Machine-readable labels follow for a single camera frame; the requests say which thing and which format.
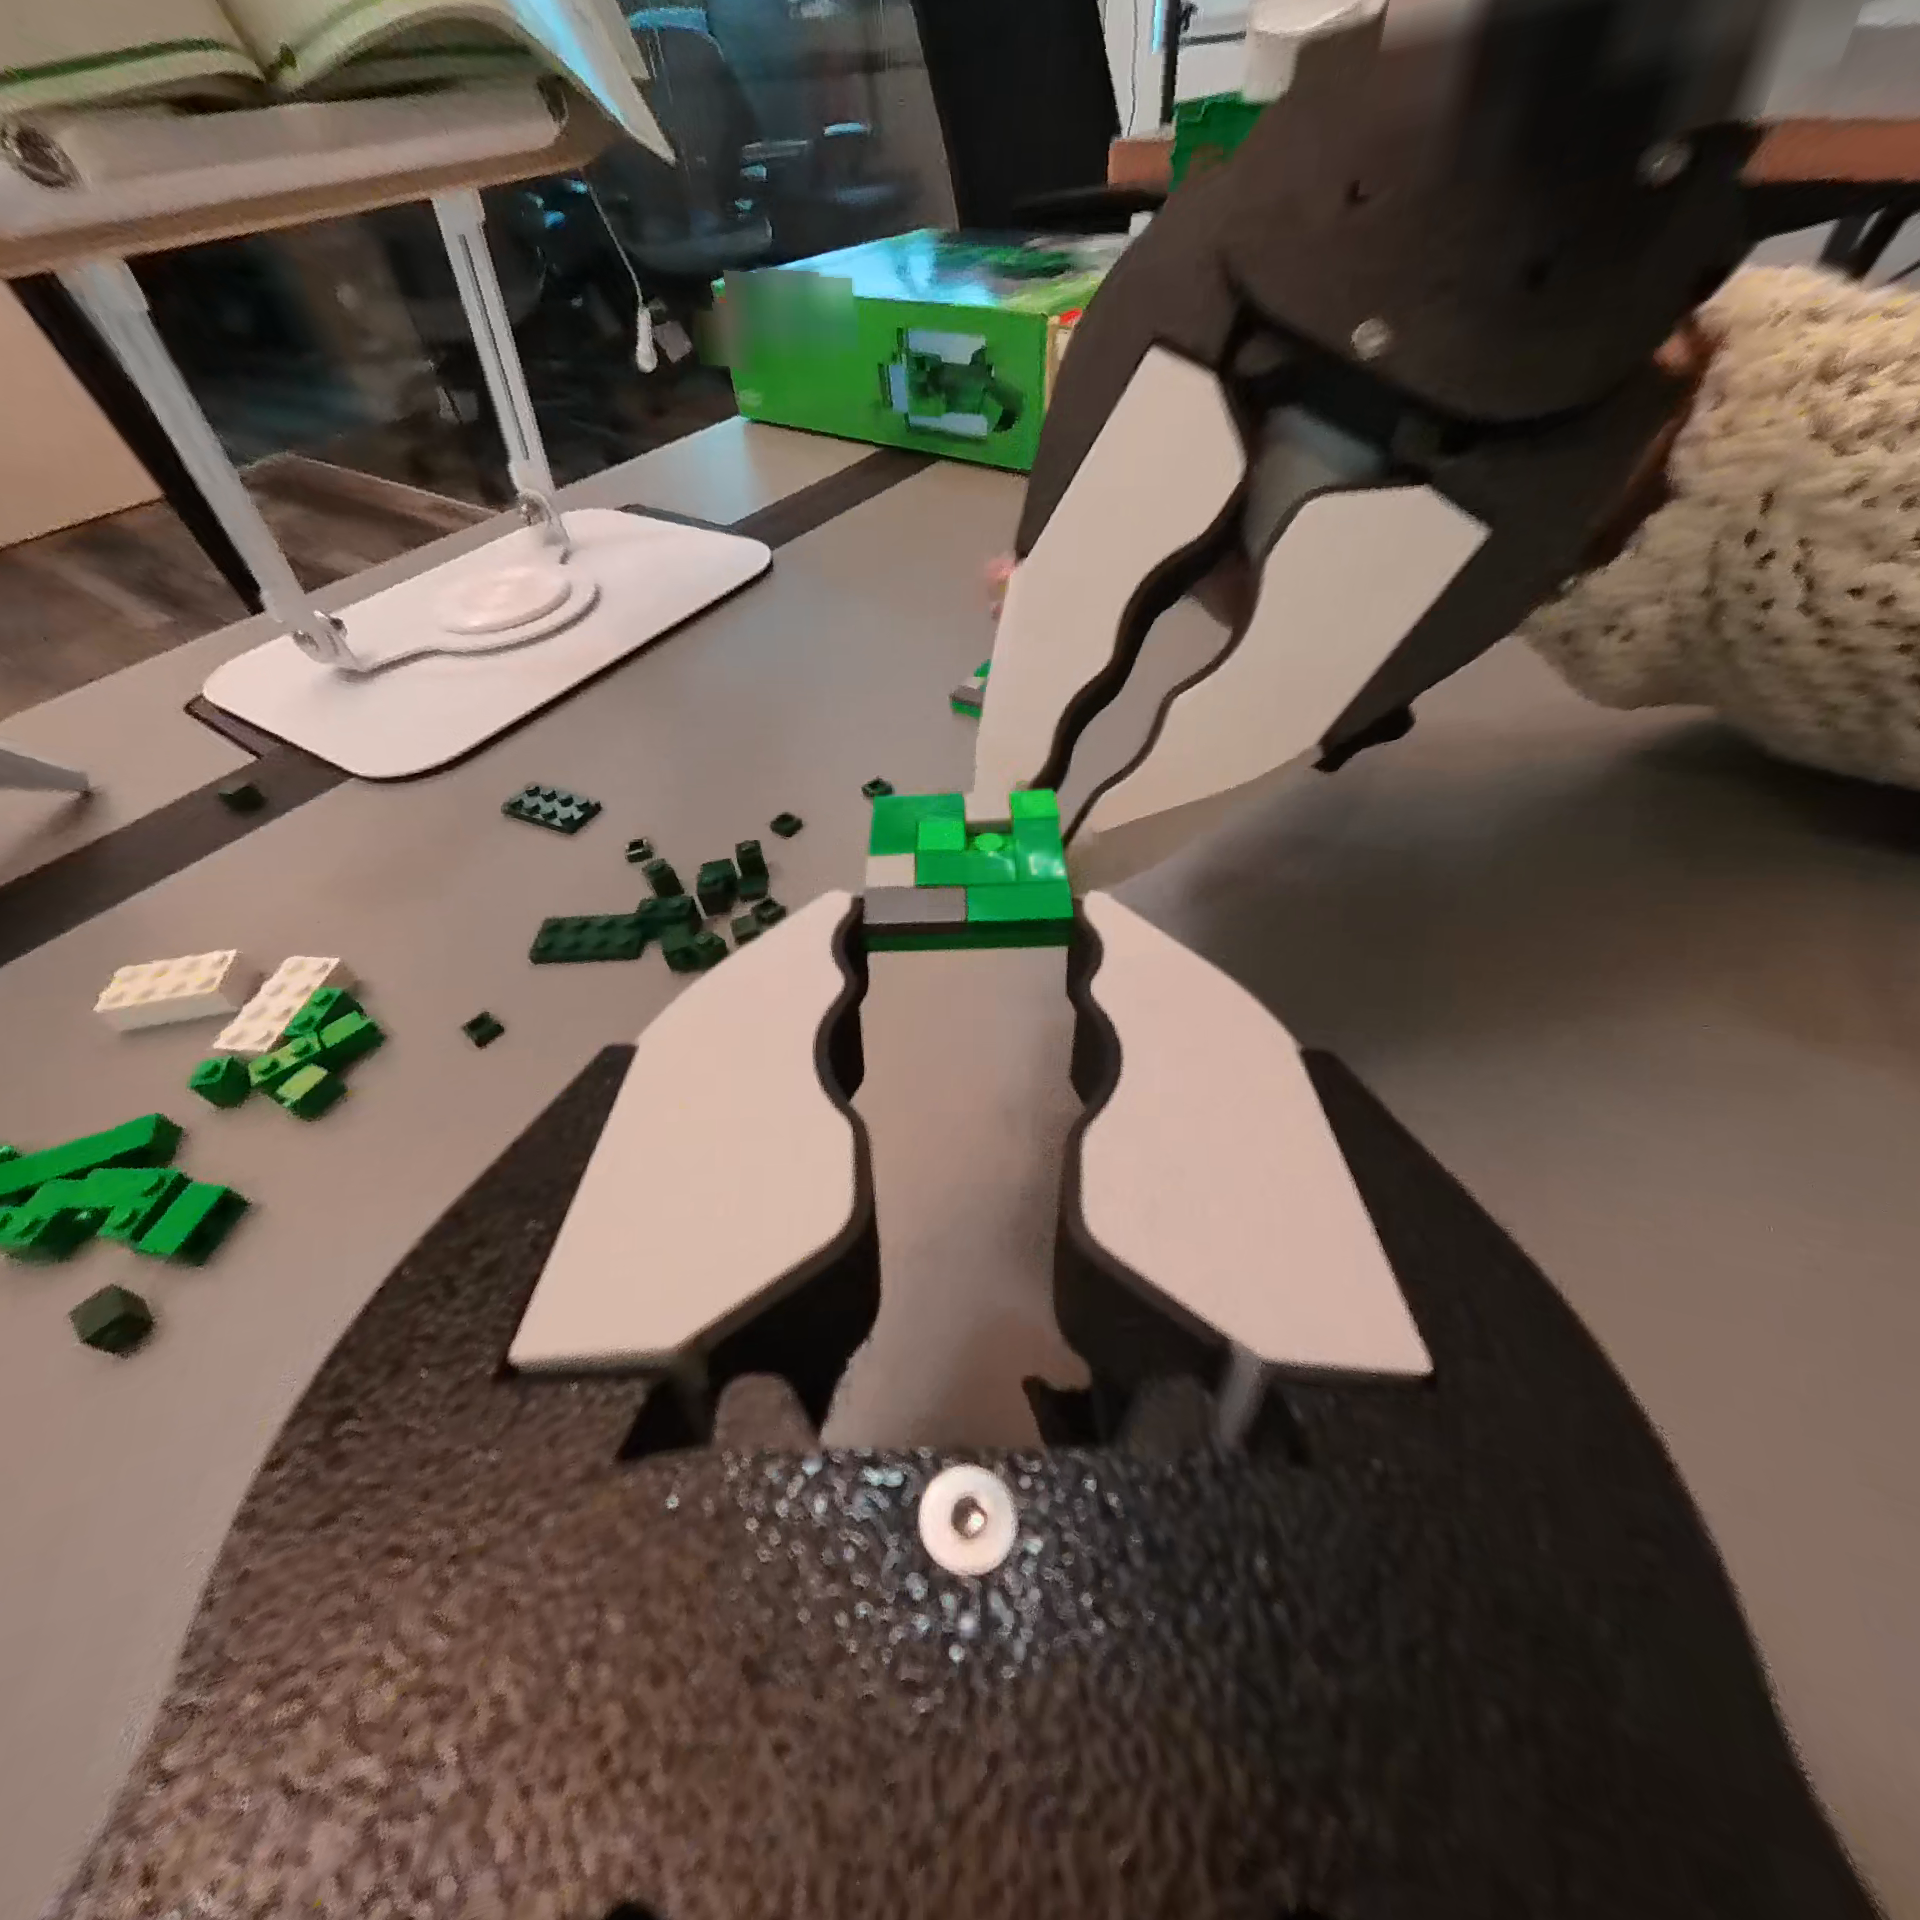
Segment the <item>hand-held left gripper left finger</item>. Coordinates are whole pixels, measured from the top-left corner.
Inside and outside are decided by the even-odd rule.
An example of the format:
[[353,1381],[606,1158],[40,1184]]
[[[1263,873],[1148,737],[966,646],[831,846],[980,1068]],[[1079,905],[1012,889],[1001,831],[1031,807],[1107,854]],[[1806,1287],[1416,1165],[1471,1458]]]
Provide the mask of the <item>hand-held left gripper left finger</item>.
[[880,1306],[862,901],[790,910],[649,1022],[507,1348],[639,1384],[625,1449],[815,1449]]

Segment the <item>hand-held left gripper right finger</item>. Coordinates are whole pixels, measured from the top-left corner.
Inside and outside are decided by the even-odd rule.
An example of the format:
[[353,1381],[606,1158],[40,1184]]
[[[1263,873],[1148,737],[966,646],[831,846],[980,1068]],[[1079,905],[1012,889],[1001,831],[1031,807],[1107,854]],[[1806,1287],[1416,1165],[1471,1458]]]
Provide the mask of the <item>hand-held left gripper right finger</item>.
[[1067,950],[1072,1090],[1056,1319],[1116,1430],[1191,1377],[1233,1446],[1283,1382],[1421,1384],[1433,1356],[1302,1047],[1111,893]]

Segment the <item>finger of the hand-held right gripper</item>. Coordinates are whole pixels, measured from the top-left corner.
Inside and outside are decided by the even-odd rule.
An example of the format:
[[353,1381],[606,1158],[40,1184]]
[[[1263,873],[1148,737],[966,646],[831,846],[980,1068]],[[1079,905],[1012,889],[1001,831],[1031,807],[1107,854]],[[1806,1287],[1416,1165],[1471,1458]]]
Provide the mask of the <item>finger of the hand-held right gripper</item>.
[[1072,823],[1077,881],[1117,881],[1304,758],[1483,549],[1428,485],[1313,492],[1286,516],[1232,642],[1168,692],[1139,754]]
[[1245,477],[1245,445],[1212,367],[1150,348],[998,605],[975,732],[972,820],[1059,785],[1112,703],[1168,592],[1212,549]]

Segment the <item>green lego panel with studs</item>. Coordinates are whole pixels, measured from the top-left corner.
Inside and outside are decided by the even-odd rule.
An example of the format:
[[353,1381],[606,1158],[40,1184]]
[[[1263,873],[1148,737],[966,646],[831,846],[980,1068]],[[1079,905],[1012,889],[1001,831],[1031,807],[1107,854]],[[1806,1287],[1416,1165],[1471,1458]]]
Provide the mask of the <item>green lego panel with studs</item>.
[[1053,790],[972,820],[960,793],[862,785],[870,805],[860,929],[869,953],[1065,948],[1073,895]]

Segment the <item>white lego brick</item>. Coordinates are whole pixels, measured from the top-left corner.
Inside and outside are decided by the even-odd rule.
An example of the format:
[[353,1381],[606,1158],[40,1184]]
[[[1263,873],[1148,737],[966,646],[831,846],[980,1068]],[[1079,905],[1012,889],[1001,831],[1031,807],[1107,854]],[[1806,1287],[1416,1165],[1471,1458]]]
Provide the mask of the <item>white lego brick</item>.
[[280,1045],[313,992],[348,992],[353,985],[356,974],[341,956],[288,956],[219,1031],[209,1050],[253,1061]]
[[92,1012],[131,1033],[207,1017],[230,1018],[253,997],[263,974],[237,950],[196,950],[117,968]]

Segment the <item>green lego box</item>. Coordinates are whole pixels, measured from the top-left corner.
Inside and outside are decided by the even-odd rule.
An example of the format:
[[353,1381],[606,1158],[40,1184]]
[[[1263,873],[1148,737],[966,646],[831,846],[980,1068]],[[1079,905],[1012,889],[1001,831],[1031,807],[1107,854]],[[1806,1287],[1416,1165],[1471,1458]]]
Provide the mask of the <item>green lego box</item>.
[[711,288],[735,408],[1029,473],[1072,328],[1125,233],[904,231]]

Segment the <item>pile of green lego bricks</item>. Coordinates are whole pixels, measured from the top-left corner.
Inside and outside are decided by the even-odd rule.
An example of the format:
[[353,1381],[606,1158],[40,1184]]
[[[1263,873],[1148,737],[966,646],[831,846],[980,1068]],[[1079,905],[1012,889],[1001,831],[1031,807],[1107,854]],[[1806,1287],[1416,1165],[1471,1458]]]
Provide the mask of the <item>pile of green lego bricks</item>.
[[[184,1087],[216,1112],[263,1102],[294,1119],[319,1119],[342,1104],[350,1069],[383,1047],[385,1031],[377,1025],[381,1041],[342,1062],[294,1065],[284,1050],[270,1055],[263,1086],[232,1062],[209,1072],[200,1055]],[[203,1261],[249,1199],[229,1184],[191,1174],[179,1160],[182,1143],[180,1122],[145,1112],[28,1154],[4,1144],[4,1260],[48,1264],[73,1256],[88,1240],[115,1240],[167,1264]]]

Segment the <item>lego instruction booklet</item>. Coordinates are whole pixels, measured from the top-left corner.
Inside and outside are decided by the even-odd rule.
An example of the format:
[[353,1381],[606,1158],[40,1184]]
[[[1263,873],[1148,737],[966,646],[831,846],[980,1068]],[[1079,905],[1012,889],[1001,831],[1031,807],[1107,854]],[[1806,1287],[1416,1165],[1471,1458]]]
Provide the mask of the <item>lego instruction booklet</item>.
[[620,5],[4,2],[4,119],[284,103],[548,74],[660,159],[677,148]]

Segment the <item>green plastic crate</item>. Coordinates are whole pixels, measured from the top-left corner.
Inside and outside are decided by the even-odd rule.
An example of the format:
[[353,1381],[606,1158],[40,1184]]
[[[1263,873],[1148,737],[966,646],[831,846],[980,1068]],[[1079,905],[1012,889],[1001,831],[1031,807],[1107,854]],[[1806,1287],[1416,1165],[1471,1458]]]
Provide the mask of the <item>green plastic crate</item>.
[[1262,112],[1262,101],[1252,101],[1233,89],[1175,103],[1169,116],[1168,185],[1176,186],[1222,164],[1252,133]]

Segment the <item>pile of dark green pieces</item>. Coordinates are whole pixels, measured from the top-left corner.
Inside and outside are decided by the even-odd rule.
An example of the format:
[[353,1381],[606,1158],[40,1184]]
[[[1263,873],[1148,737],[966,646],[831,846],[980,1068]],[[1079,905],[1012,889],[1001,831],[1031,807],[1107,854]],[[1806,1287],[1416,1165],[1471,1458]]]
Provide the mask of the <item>pile of dark green pieces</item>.
[[[776,917],[776,905],[766,893],[761,846],[743,840],[735,853],[743,860],[740,868],[731,860],[720,860],[704,866],[696,887],[688,889],[647,836],[633,838],[625,862],[641,868],[647,887],[637,905],[624,913],[543,918],[533,938],[529,959],[537,967],[611,965],[637,959],[647,948],[659,946],[677,972],[704,972],[718,965],[728,956],[728,937],[720,929],[720,918],[740,897],[749,905],[733,924],[737,938],[768,929]],[[235,1065],[247,1081],[263,1086],[270,1055],[280,1050],[294,1065],[325,1058],[342,1062],[377,1041],[381,1041],[381,1028],[367,1014],[364,997],[353,988],[325,989],[313,992],[277,1049],[253,1061],[216,1055],[207,1049],[200,1068],[225,1072],[225,1065]]]

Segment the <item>black partition panel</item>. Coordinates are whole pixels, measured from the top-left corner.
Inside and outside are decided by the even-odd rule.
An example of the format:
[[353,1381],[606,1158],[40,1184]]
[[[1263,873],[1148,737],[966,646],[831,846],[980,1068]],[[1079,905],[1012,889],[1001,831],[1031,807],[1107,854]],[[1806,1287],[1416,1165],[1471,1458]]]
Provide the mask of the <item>black partition panel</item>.
[[915,2],[956,221],[1091,233],[1119,133],[1096,2]]

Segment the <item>group of black office chairs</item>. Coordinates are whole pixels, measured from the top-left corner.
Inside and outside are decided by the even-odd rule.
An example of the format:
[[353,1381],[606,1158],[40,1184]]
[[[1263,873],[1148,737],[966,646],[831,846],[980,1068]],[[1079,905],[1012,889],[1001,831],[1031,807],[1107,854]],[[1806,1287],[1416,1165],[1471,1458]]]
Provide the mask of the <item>group of black office chairs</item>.
[[712,338],[726,273],[907,231],[949,201],[904,8],[615,12],[672,159],[615,144],[575,175],[486,198],[486,214],[539,268],[519,349],[561,477],[733,413]]

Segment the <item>white book stand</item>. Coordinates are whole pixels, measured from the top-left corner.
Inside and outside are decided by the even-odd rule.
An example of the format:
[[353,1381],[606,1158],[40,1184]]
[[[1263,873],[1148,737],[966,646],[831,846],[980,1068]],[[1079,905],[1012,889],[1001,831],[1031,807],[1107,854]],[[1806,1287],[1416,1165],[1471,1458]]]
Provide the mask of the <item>white book stand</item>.
[[[437,772],[766,574],[772,552],[758,540],[560,505],[480,192],[593,159],[612,135],[672,152],[616,63],[592,79],[359,103],[4,116],[4,276],[60,279],[275,624],[277,637],[207,676],[203,700],[219,714],[350,777]],[[131,261],[413,201],[439,225],[519,518],[329,612],[188,389]]]

